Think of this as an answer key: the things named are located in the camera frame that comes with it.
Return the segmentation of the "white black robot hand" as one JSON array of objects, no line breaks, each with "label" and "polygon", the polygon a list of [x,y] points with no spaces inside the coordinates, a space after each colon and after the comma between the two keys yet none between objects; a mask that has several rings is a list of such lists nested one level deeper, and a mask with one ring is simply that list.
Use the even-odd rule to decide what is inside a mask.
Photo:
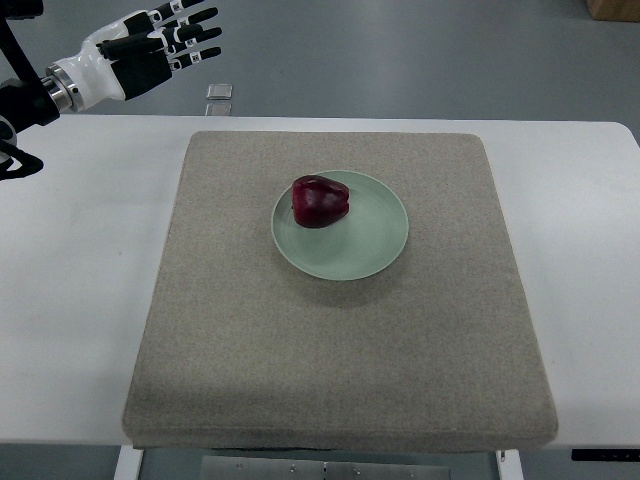
[{"label": "white black robot hand", "polygon": [[188,48],[217,38],[220,27],[199,25],[216,17],[217,7],[187,13],[203,0],[171,0],[148,11],[135,11],[89,35],[80,52],[54,62],[46,70],[45,90],[60,111],[84,111],[105,100],[139,97],[184,70],[221,54],[218,46],[184,53],[168,62],[164,42],[149,37],[159,27],[166,46]]}]

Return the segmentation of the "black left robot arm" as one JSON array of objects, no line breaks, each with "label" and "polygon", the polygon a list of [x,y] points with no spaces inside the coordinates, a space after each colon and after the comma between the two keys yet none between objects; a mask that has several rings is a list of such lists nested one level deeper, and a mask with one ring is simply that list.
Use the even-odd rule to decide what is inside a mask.
[{"label": "black left robot arm", "polygon": [[105,100],[139,97],[184,70],[221,52],[202,43],[221,29],[204,22],[218,10],[203,1],[167,1],[134,11],[89,35],[80,51],[52,63],[39,76],[10,29],[9,21],[42,15],[40,1],[1,4],[1,51],[14,77],[1,84],[1,178],[21,179],[44,163],[17,145],[19,133],[46,126],[67,111],[81,112]]}]

